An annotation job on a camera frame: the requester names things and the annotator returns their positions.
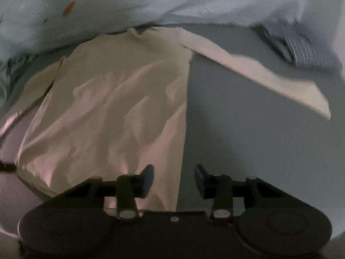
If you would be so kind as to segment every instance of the white fabric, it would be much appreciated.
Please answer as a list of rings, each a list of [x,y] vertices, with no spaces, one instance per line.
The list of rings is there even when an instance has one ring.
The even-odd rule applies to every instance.
[[[330,117],[313,82],[278,77],[181,28],[154,27],[140,36],[131,29],[101,35],[60,62],[20,147],[18,175],[55,195],[91,176],[115,180],[153,164],[154,184],[138,206],[175,210],[192,51]]]
[[[74,3],[68,15],[66,7]],[[249,26],[300,19],[306,0],[0,0],[0,59],[154,22]]]

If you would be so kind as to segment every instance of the orange spot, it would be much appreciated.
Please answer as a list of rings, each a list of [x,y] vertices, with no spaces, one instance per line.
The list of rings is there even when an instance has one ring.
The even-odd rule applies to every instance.
[[[73,6],[74,6],[74,2],[69,3],[68,6],[63,11],[63,16],[69,15],[72,12]]]

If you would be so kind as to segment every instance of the gray table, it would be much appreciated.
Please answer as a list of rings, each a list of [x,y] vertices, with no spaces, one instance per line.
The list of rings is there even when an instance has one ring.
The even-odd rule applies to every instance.
[[[209,59],[194,56],[177,208],[210,207],[210,202],[201,200],[194,184],[194,166],[202,163],[214,174],[228,174],[237,180],[258,176],[325,212],[332,221],[334,235],[343,232],[345,83],[339,73],[294,68],[250,29],[183,27],[230,53],[255,58],[279,75],[314,80],[329,100],[332,117],[327,121]],[[0,158],[13,158],[31,118],[32,114],[27,114],[22,125],[13,128],[3,143]],[[20,216],[41,200],[15,176],[0,176],[0,183],[0,222],[15,232]]]

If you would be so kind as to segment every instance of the gray surface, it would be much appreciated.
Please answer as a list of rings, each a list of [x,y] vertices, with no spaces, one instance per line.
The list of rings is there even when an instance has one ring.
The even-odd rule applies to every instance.
[[[210,202],[201,200],[194,184],[194,166],[203,163],[212,173],[228,174],[238,180],[258,176],[324,211],[334,225],[334,234],[345,230],[345,84],[339,74],[293,68],[249,29],[216,25],[184,28],[230,53],[256,58],[277,74],[316,81],[329,100],[332,118],[327,121],[196,55],[188,84],[178,209],[210,206]],[[23,135],[25,127],[20,129],[13,129],[13,139],[17,141],[21,141],[20,132]],[[10,153],[16,153],[18,142],[6,143],[0,158],[6,154],[11,159]],[[0,222],[15,232],[19,215],[39,200],[18,180],[14,181],[14,176],[0,178],[0,183],[5,181],[4,187],[8,186],[1,193]],[[11,210],[18,210],[16,206],[23,200],[26,206],[20,208],[20,213],[9,215]]]

